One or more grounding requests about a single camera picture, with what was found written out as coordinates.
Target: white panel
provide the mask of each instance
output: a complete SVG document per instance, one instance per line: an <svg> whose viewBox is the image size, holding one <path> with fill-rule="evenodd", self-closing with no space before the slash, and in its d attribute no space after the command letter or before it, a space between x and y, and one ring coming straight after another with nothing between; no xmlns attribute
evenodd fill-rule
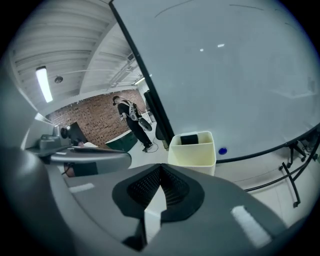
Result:
<svg viewBox="0 0 320 256"><path fill-rule="evenodd" d="M211 131L218 160L282 145L320 123L320 64L275 1L115 0L175 134Z"/></svg>

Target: black frame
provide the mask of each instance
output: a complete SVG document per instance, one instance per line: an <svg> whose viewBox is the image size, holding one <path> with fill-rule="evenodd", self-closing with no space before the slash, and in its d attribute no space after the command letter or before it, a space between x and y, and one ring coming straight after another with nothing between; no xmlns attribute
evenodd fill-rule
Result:
<svg viewBox="0 0 320 256"><path fill-rule="evenodd" d="M160 98L157 94L157 90L154 86L154 83L152 82L149 72L145 66L145 63L143 62L140 53L134 43L134 41L132 40L124 22L122 21L122 19L120 18L114 4L113 4L113 0L111 0L111 2L109 3L109 6L111 8L111 11L113 12L113 15L116 19L116 21L118 22L120 29L122 30L125 39L127 40L134 56L136 59L136 62L138 63L141 72L144 76L145 82L147 83L149 90L150 90L150 99L148 99L148 103L151 105L153 105L152 108L152 113L155 115L155 117L157 118L157 123L161 126L161 132L165 138L165 141L167 142L167 144L169 145L172 138L174 137L174 131L172 130L172 127L170 125L169 119L167 117L167 114L165 112L165 109L160 101Z"/></svg>

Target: white floor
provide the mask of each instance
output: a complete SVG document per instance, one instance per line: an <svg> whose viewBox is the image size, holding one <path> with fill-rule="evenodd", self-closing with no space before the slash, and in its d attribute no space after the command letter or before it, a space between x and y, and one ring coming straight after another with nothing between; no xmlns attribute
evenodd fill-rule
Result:
<svg viewBox="0 0 320 256"><path fill-rule="evenodd" d="M147 134L152 141L155 137L155 129ZM142 152L144 147L139 141L129 151L132 156L130 168L168 162L168 152L164 149L162 142L157 139L154 141L159 145L158 150L154 153L147 154ZM154 145L150 152L156 149L157 146ZM302 164L297 152L295 154L293 165L289 171L293 171ZM255 158L217 164L214 176L231 181L243 189L253 188L284 176L285 171L279 171L278 168L282 162L285 164L288 162L289 156L290 150L285 147ZM293 207L296 196L288 178L249 193L267 205L290 227L301 218L307 216L318 199L320 192L320 163L311 160L308 167L295 181L295 184L301 200L301 203L296 208Z"/></svg>
<svg viewBox="0 0 320 256"><path fill-rule="evenodd" d="M145 132L148 135L150 141L153 143L153 146L151 149L149 149L148 153L142 151L145 147L139 140L128 152L132 158L130 168L148 164L161 164L168 162L168 151L165 150L162 141L156 138L156 125L156 122L152 123L152 131Z"/></svg>

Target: brick wall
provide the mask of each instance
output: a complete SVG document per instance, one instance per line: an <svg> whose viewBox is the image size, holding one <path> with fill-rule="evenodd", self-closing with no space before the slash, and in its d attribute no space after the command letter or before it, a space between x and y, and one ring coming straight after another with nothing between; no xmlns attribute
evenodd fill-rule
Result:
<svg viewBox="0 0 320 256"><path fill-rule="evenodd" d="M106 95L86 98L78 104L73 103L46 116L55 125L69 126L77 122L86 139L106 148L105 142L129 130L125 121L120 121L118 108L113 106L112 98L120 96L137 104L142 111L146 105L138 90L125 90Z"/></svg>

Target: floor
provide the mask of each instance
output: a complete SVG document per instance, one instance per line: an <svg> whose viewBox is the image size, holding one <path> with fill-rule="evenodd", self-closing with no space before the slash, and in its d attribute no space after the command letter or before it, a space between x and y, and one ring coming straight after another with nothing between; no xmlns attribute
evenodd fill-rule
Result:
<svg viewBox="0 0 320 256"><path fill-rule="evenodd" d="M153 140L155 137L155 129L147 132L147 134L150 140ZM162 142L157 139L155 139L154 142L159 145L158 150L154 153L146 154L142 152L144 147L140 142L129 151L132 156L130 168L146 164L167 163L168 152L164 149ZM150 152L156 149L157 146L154 145ZM214 176L231 181L243 189L253 188L284 176L285 171L279 171L278 168L282 162L285 164L288 162L289 156L290 150L285 147L255 158L217 164ZM293 171L301 164L301 159L296 153L294 155L293 165L289 171ZM290 227L301 218L307 216L318 199L320 192L320 163L311 160L308 167L295 181L295 184L301 199L301 203L296 208L293 207L296 196L288 178L274 185L249 193L267 205ZM152 230L152 224L149 229L151 230L147 232L147 234L149 233L147 239L151 240L157 232Z"/></svg>

